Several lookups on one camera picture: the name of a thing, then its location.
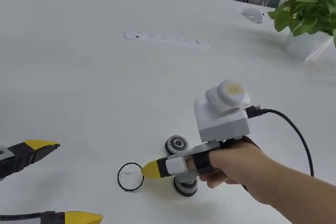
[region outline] yellow fingertip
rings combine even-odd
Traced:
[[[99,224],[103,215],[90,212],[65,212],[64,224]]]
[[[57,142],[46,141],[46,140],[41,140],[41,139],[26,140],[25,144],[27,144],[30,148],[32,148],[35,151],[45,146],[58,145]]]
[[[147,178],[161,178],[158,163],[151,161],[141,169],[141,174]]]

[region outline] white plastic housing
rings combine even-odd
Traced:
[[[194,110],[202,142],[223,141],[250,133],[244,109],[217,112],[209,107],[207,100],[202,99],[195,101]]]

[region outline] white mouse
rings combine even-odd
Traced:
[[[255,8],[244,8],[242,14],[248,17],[254,23],[261,24],[264,21],[264,14]]]

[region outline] white pot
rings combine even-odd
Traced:
[[[304,33],[297,37],[290,33],[286,42],[286,52],[301,60],[313,60],[331,41],[332,36],[321,31],[312,35]]]

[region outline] hand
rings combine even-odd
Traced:
[[[223,182],[245,185],[248,192],[259,202],[269,204],[267,194],[269,180],[274,178],[281,166],[260,149],[247,142],[240,142],[230,149],[211,151],[210,163],[216,169],[211,174],[200,175],[209,188],[215,188]],[[195,169],[191,160],[187,166]]]

